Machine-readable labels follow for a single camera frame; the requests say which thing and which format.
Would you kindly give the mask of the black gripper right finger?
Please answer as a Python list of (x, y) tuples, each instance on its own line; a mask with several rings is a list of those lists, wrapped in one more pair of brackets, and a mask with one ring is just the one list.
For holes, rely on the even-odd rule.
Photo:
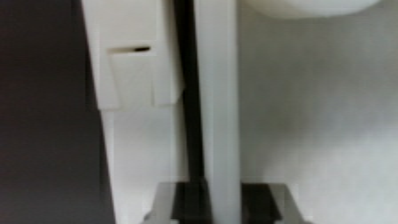
[(284, 184), (242, 184), (242, 224), (311, 224)]

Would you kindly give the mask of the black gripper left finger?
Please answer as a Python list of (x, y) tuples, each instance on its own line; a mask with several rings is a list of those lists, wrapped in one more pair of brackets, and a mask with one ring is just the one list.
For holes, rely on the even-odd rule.
[(142, 224), (208, 224), (208, 190), (203, 183), (162, 183)]

